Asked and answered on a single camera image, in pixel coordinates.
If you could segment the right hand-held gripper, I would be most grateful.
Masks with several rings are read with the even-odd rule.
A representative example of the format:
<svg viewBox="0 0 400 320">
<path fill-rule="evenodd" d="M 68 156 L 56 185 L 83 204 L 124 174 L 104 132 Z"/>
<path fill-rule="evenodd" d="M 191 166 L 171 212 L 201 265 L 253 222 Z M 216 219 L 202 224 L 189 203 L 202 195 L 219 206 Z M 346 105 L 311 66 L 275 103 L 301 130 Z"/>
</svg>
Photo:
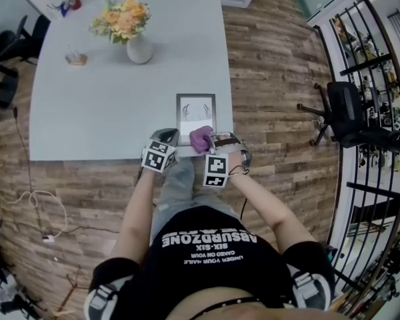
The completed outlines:
<svg viewBox="0 0 400 320">
<path fill-rule="evenodd" d="M 222 151 L 218 150 L 218 142 L 216 136 L 218 135 L 230 135 L 233 138 L 233 148 L 226 148 Z M 209 151 L 205 156 L 205 171 L 203 178 L 204 187 L 224 187 L 227 184 L 229 177 L 233 176 L 229 174 L 229 153 L 234 151 L 240 151 L 243 153 L 244 161 L 243 166 L 244 172 L 238 174 L 248 174 L 250 171 L 250 164 L 252 160 L 252 154 L 248 150 L 247 146 L 241 142 L 234 133 L 211 133 L 209 135 Z"/>
</svg>

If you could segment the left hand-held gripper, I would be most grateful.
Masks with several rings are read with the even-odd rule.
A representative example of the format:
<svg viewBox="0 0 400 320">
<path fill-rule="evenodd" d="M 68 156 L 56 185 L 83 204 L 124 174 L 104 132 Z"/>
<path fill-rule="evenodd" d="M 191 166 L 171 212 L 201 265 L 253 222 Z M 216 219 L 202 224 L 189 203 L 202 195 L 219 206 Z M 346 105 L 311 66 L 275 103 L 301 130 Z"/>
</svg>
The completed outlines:
<svg viewBox="0 0 400 320">
<path fill-rule="evenodd" d="M 156 173 L 163 173 L 176 156 L 178 140 L 179 130 L 176 128 L 156 130 L 143 148 L 141 167 Z"/>
</svg>

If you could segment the person's right hand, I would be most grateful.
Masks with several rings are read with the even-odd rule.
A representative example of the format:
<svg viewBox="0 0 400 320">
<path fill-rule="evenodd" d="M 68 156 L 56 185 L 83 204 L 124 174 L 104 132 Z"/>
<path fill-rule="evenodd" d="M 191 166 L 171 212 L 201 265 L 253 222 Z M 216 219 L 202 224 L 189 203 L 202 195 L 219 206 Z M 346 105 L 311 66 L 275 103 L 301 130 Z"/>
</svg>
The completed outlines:
<svg viewBox="0 0 400 320">
<path fill-rule="evenodd" d="M 233 138 L 230 135 L 218 135 L 216 136 L 218 142 L 218 150 L 222 151 L 226 148 L 233 148 Z M 234 151 L 229 153 L 229 174 L 234 175 L 245 171 L 243 166 L 244 156 L 240 151 Z"/>
</svg>

